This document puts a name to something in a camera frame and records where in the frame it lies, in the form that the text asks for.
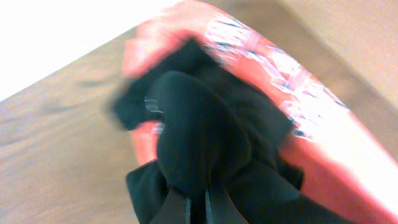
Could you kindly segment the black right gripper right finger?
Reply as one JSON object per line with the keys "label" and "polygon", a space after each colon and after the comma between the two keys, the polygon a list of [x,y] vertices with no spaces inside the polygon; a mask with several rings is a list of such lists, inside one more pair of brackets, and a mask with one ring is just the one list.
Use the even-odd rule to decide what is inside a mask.
{"label": "black right gripper right finger", "polygon": [[218,182],[210,182],[205,192],[207,224],[248,224]]}

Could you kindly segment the black t-shirt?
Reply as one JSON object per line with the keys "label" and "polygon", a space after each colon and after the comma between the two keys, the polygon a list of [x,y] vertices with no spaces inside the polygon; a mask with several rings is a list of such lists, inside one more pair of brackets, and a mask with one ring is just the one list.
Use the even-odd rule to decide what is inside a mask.
{"label": "black t-shirt", "polygon": [[192,201],[191,223],[207,223],[210,182],[225,188],[248,223],[345,222],[304,196],[303,172],[280,158],[291,120],[195,39],[128,84],[110,108],[128,131],[160,124],[156,159],[126,176],[140,223],[150,223],[171,188]]}

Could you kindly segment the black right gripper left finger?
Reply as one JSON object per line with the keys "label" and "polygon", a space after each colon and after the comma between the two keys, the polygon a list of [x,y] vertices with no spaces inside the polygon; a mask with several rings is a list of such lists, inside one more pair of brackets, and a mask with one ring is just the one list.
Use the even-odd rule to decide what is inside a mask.
{"label": "black right gripper left finger", "polygon": [[191,224],[191,205],[189,197],[171,188],[150,224]]}

